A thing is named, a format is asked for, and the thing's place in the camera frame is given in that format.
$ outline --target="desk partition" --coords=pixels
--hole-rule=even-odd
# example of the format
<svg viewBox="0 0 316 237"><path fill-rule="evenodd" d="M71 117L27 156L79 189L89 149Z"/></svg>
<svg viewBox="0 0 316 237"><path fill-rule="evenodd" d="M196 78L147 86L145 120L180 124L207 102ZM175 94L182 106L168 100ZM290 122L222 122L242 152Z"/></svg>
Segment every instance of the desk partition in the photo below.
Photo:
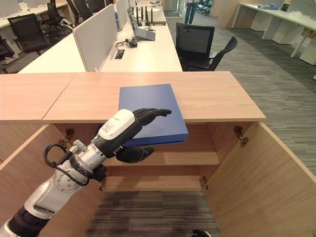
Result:
<svg viewBox="0 0 316 237"><path fill-rule="evenodd" d="M113 4L74 29L75 40L87 72L97 72L117 39Z"/></svg>
<svg viewBox="0 0 316 237"><path fill-rule="evenodd" d="M21 7L18 0L0 0L0 17L6 17L19 12Z"/></svg>
<svg viewBox="0 0 316 237"><path fill-rule="evenodd" d="M118 10L118 22L119 28L123 29L126 21L127 21L127 0L117 0L117 10Z"/></svg>
<svg viewBox="0 0 316 237"><path fill-rule="evenodd" d="M46 0L25 0L25 3L29 8L35 8L38 5L46 5Z"/></svg>

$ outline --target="gray partition panel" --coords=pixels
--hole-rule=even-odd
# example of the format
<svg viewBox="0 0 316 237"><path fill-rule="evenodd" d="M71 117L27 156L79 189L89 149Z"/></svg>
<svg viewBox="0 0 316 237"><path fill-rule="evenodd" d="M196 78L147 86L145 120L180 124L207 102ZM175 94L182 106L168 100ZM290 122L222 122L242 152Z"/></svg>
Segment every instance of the gray partition panel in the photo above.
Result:
<svg viewBox="0 0 316 237"><path fill-rule="evenodd" d="M113 4L74 29L75 40L87 72L99 71L117 39Z"/></svg>

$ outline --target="blue box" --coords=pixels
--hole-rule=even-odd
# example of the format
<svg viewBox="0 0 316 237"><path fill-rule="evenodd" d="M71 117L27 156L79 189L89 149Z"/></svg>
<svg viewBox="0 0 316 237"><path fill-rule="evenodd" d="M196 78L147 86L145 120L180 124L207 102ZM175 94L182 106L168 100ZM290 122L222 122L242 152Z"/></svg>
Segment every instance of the blue box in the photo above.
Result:
<svg viewBox="0 0 316 237"><path fill-rule="evenodd" d="M159 116L130 141L127 146L143 146L184 142L188 130L170 84L121 87L119 109L170 109L167 117Z"/></svg>

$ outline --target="cable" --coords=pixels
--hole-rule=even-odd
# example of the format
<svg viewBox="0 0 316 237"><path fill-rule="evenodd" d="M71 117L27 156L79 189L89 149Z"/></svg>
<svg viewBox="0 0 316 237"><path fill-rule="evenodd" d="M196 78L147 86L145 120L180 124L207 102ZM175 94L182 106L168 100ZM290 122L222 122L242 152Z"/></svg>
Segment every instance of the cable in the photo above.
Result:
<svg viewBox="0 0 316 237"><path fill-rule="evenodd" d="M50 149L52 149L53 147L59 147L59 148L62 149L63 152L65 153L64 157L63 157L60 161L58 161L58 162L55 162L55 161L51 162L51 161L48 159L48 157L47 157L47 155L48 155ZM68 177L69 177L72 181L74 181L76 184L79 184L80 186L86 186L86 185L88 185L88 183L89 183L89 179L87 180L86 183L79 182L79 181L76 180L72 175L70 175L68 172L66 172L65 170L63 170L63 169L61 169L61 168L58 167L58 165L63 164L63 163L64 163L66 160L68 160L69 157L72 156L72 155L73 155L72 152L69 152L69 151L67 152L67 150L66 150L62 145L60 145L59 143L53 143L53 144L48 145L48 146L45 148L44 152L43 152L43 156L44 156L45 163L46 163L48 166L50 166L50 167L52 167L52 168L54 168L54 169L59 170L60 172L62 172L62 173L65 174L66 176L68 176Z"/></svg>
<svg viewBox="0 0 316 237"><path fill-rule="evenodd" d="M135 43L135 42L138 42L138 40L133 40L133 39L125 39L124 41L121 41L121 42L117 42L115 44L115 47L118 49L118 47L121 47L121 46L127 46L129 48L133 48L132 47L132 44Z"/></svg>

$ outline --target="cabinet door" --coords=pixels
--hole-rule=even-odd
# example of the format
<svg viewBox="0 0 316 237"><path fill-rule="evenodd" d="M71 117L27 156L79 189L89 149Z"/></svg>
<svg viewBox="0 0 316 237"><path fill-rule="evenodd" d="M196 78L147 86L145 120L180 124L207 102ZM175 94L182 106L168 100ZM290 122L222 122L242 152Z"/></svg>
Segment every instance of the cabinet door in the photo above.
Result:
<svg viewBox="0 0 316 237"><path fill-rule="evenodd" d="M64 136L55 125L43 125L0 164L0 225L12 218L33 191L52 176L54 170L45 164L42 153L47 145L59 139ZM52 149L49 158L59 160L63 155L61 150ZM83 236L103 197L98 187L90 182L77 192L49 221L40 236Z"/></svg>
<svg viewBox="0 0 316 237"><path fill-rule="evenodd" d="M316 179L263 123L244 133L204 190L225 237L312 237Z"/></svg>

